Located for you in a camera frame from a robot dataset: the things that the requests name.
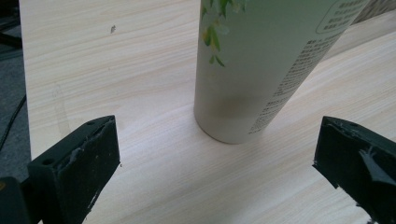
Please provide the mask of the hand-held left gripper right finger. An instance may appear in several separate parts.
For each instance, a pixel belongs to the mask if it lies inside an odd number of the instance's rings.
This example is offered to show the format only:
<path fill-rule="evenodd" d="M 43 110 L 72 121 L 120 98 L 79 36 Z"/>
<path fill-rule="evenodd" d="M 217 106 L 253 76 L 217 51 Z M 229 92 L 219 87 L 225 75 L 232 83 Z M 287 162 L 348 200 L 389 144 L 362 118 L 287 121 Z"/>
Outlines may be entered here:
<path fill-rule="evenodd" d="M 396 143 L 351 121 L 322 119 L 314 167 L 377 224 L 396 224 Z"/>

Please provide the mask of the pale green leaf-print bottle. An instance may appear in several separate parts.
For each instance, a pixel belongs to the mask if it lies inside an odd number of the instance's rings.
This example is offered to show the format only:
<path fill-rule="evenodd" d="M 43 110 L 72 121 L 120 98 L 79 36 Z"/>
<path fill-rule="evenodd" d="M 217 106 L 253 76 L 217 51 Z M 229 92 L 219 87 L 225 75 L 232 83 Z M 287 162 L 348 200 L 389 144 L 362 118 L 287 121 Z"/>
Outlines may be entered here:
<path fill-rule="evenodd" d="M 194 116 L 220 142 L 261 135 L 370 0 L 201 0 Z"/>

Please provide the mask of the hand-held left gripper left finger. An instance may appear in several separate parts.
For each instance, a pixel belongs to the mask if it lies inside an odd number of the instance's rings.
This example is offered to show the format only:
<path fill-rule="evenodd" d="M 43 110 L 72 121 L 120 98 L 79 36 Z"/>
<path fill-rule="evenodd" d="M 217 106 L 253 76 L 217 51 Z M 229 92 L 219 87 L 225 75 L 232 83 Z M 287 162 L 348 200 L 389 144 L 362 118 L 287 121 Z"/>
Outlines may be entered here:
<path fill-rule="evenodd" d="M 114 116 L 90 120 L 28 164 L 43 224 L 82 224 L 120 164 Z"/>

